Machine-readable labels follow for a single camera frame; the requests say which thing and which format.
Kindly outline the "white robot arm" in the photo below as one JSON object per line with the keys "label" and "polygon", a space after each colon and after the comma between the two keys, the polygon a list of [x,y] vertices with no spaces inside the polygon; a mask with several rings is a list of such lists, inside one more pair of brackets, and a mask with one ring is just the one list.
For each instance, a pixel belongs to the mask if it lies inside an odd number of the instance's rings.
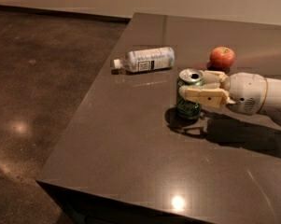
{"label": "white robot arm", "polygon": [[236,73],[227,76],[219,71],[198,71],[202,85],[182,85],[178,93],[190,102],[252,116],[281,115],[281,80],[258,74]]}

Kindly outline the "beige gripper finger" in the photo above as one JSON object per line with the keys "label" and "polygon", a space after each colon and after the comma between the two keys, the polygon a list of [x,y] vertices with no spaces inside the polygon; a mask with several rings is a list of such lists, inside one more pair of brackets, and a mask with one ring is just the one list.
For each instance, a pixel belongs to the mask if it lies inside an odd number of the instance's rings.
{"label": "beige gripper finger", "polygon": [[224,72],[221,71],[204,70],[202,74],[203,74],[204,84],[211,84],[211,83],[221,84],[228,77]]}
{"label": "beige gripper finger", "polygon": [[183,85],[179,88],[178,93],[187,101],[215,108],[235,104],[229,93],[222,88],[208,89],[206,86]]}

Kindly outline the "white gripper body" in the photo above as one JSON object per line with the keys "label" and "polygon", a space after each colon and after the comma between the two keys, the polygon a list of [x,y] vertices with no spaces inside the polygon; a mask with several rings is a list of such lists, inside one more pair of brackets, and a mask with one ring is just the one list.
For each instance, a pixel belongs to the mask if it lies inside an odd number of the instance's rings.
{"label": "white gripper body", "polygon": [[232,112],[252,116],[264,103],[267,81],[257,74],[237,73],[224,80],[224,90],[229,93],[227,107]]}

